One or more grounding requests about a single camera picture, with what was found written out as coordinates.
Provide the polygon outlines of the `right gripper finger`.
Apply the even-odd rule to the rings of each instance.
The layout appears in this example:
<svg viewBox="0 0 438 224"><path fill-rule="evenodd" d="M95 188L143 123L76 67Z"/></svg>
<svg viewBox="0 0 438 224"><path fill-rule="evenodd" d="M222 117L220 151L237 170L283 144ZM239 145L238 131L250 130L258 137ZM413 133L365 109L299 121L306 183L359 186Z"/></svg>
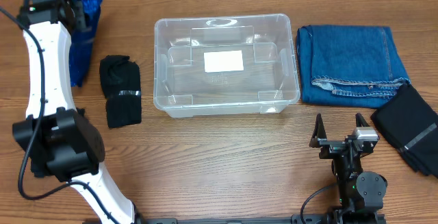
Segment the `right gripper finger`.
<svg viewBox="0 0 438 224"><path fill-rule="evenodd" d="M312 148L319 148L322 146L322 143L327 141L326 132L322 120L322 115L320 113L317 114L315 120L315 127L309 142L309 146Z"/></svg>
<svg viewBox="0 0 438 224"><path fill-rule="evenodd" d="M369 127L370 125L366 122L361 113L355 114L356 127Z"/></svg>

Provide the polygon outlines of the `blue green sparkly fabric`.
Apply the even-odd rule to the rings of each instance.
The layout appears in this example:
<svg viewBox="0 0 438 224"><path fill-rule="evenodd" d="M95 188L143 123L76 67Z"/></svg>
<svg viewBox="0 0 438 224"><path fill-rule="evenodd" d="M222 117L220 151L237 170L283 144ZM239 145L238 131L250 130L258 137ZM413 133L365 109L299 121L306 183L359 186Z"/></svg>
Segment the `blue green sparkly fabric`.
<svg viewBox="0 0 438 224"><path fill-rule="evenodd" d="M70 84L81 87L90 68L93 42L103 0L73 0L78 10L69 52Z"/></svg>

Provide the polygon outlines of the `black socks bundle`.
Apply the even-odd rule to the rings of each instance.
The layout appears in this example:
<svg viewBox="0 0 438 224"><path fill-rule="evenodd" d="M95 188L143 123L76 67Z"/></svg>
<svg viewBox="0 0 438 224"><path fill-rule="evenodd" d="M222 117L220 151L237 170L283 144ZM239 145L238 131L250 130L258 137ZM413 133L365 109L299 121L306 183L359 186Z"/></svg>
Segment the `black socks bundle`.
<svg viewBox="0 0 438 224"><path fill-rule="evenodd" d="M142 121L140 68L129 59L128 55L107 55L100 61L100 82L109 128Z"/></svg>

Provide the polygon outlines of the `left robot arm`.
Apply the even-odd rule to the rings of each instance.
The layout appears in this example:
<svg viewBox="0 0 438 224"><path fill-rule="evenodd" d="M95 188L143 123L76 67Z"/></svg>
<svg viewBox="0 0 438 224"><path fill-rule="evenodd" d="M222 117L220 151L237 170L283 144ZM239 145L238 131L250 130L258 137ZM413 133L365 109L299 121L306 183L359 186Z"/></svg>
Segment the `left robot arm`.
<svg viewBox="0 0 438 224"><path fill-rule="evenodd" d="M141 223L107 170L99 131L73 101L70 78L90 58L101 1L23 1L14 22L29 54L29 102L12 133L25 153L22 170L74 188L101 223Z"/></svg>

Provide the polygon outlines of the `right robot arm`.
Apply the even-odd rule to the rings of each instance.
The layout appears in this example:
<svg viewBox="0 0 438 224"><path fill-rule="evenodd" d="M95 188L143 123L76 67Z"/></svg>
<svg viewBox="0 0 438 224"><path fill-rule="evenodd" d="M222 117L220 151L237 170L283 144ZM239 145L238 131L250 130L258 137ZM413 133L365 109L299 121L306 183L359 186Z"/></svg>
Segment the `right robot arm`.
<svg viewBox="0 0 438 224"><path fill-rule="evenodd" d="M320 223L385 223L385 217L378 214L383 208L383 197L387 180L380 174L364 171L361 158L374 152L379 141L375 129L370 127L361 114L355 114L356 127L343 140L329 140L326 136L322 115L315 119L315 127L309 142L312 148L319 148L319 158L331 161L331 170L336 182L323 187L302 204L300 220L306 221L304 209L316 195L330 188L338 188L339 206L330 207L319 218Z"/></svg>

